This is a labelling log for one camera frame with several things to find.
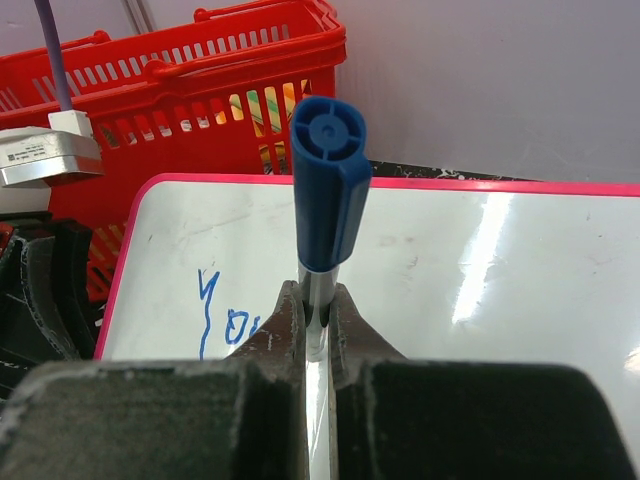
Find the pink framed whiteboard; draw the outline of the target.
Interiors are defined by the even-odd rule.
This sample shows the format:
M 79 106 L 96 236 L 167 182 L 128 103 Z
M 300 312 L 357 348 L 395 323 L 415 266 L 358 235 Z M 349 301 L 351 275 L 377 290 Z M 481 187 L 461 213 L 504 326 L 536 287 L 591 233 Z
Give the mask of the pink framed whiteboard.
M 289 178 L 165 174 L 136 195 L 96 357 L 216 359 L 297 276 Z M 639 459 L 639 188 L 377 178 L 338 279 L 411 359 L 566 365 Z

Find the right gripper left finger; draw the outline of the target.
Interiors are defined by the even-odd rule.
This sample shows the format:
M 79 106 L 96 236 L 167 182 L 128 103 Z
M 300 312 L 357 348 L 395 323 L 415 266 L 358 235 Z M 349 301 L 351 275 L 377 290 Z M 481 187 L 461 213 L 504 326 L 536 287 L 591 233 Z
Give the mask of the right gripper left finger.
M 5 479 L 305 479 L 305 314 L 285 282 L 231 355 L 49 362 L 2 412 Z

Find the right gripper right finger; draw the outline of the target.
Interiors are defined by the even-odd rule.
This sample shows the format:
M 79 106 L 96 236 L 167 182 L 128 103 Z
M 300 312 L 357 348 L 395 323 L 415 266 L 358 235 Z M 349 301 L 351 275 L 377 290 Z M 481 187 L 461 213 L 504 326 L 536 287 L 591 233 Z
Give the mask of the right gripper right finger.
M 330 306 L 341 479 L 633 479 L 603 395 L 561 365 L 411 360 L 338 285 Z

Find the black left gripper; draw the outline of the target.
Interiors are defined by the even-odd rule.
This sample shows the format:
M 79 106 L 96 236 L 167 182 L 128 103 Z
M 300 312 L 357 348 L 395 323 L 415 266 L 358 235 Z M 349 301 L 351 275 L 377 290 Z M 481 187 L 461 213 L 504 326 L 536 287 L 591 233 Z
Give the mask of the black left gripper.
M 87 292 L 92 232 L 77 222 L 42 223 L 50 217 L 1 215 L 2 400 L 36 365 L 91 359 L 96 348 L 96 315 Z M 9 246 L 18 228 L 22 278 Z

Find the blue capped whiteboard marker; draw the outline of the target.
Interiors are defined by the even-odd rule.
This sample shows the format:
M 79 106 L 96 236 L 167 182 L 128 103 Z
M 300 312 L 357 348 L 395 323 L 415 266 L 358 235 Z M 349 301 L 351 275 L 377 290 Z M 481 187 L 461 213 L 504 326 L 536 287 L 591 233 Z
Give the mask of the blue capped whiteboard marker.
M 306 353 L 323 355 L 338 272 L 353 253 L 371 184 L 366 123 L 353 106 L 310 96 L 295 108 L 293 160 L 298 282 Z

